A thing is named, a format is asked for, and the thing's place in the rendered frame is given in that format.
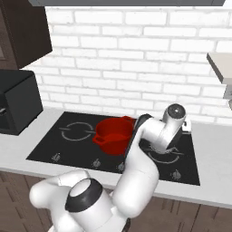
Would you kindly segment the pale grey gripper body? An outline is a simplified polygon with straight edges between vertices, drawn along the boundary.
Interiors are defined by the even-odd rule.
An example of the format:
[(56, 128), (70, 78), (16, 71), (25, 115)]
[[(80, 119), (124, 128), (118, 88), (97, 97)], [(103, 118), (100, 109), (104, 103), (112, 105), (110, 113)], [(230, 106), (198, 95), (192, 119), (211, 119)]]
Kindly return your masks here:
[(155, 148), (153, 148), (150, 145), (150, 152), (153, 155), (164, 155), (164, 154), (170, 154), (170, 153), (174, 153), (174, 152), (179, 152), (179, 150), (176, 147), (173, 147), (173, 148), (170, 148), (170, 149), (167, 149), (167, 150), (164, 150), (164, 151), (158, 151), (158, 150), (156, 150)]

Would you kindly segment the red pot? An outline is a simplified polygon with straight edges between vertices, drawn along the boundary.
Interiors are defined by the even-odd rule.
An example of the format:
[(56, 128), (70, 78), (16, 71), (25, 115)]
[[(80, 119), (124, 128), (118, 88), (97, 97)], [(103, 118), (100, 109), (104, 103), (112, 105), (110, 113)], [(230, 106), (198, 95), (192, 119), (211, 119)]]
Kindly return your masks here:
[(100, 121), (92, 141), (108, 155), (123, 155), (133, 133), (135, 119), (129, 116)]

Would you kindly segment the black hob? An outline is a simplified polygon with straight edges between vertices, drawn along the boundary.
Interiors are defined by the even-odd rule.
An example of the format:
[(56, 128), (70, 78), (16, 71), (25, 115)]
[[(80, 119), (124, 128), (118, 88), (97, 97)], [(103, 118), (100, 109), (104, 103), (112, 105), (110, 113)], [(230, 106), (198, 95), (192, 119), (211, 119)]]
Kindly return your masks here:
[[(118, 165), (125, 162), (124, 157), (108, 155), (92, 141), (97, 123), (105, 118), (104, 115), (64, 112), (27, 158), (44, 163), (121, 174), (123, 171), (118, 170)], [(146, 140), (140, 142), (140, 148), (157, 165), (161, 180), (196, 186), (200, 184), (191, 133), (182, 131), (176, 144), (179, 152), (153, 155)], [(61, 156), (57, 162), (52, 160), (56, 153)], [(95, 160), (101, 162), (99, 168), (92, 165)], [(179, 171), (181, 179), (172, 178), (175, 170)]]

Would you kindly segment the black microwave oven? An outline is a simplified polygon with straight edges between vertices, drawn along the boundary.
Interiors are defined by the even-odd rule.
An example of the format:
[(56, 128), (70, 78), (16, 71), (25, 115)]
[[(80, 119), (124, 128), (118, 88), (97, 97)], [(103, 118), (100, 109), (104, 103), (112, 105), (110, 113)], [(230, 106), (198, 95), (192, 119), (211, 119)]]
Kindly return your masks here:
[(0, 133), (19, 135), (42, 111), (32, 71), (0, 70)]

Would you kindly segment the brown wooden base cupboards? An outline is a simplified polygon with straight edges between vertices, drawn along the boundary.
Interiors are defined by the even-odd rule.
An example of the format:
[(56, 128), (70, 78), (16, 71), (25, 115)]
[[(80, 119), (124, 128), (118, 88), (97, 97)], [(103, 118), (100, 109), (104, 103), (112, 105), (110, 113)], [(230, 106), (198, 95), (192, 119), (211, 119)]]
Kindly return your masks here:
[[(0, 232), (48, 232), (49, 211), (29, 200), (30, 187), (40, 180), (0, 171)], [(232, 209), (154, 197), (128, 232), (232, 232)]]

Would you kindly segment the grey extractor hood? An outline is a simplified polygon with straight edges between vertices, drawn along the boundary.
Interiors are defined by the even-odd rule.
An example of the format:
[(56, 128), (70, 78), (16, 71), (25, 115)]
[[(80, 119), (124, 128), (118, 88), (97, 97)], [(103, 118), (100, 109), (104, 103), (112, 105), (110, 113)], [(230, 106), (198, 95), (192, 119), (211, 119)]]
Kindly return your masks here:
[(223, 6), (226, 0), (28, 0), (32, 6)]

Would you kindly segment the dark wall cupboard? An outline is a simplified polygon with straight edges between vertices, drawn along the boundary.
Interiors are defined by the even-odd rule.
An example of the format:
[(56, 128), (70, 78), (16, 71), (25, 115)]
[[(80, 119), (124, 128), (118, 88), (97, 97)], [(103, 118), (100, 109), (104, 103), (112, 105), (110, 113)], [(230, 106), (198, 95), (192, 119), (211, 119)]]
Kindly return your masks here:
[(22, 69), (52, 50), (43, 6), (0, 0), (0, 69)]

